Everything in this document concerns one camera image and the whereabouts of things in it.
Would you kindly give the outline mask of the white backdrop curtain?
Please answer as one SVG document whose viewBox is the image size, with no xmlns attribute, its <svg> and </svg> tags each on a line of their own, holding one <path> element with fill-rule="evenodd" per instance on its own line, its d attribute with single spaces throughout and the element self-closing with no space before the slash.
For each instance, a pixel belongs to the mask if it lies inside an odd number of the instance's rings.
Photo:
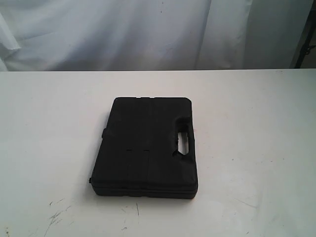
<svg viewBox="0 0 316 237">
<path fill-rule="evenodd" d="M 2 71 L 289 68 L 310 0 L 3 0 Z"/>
</svg>

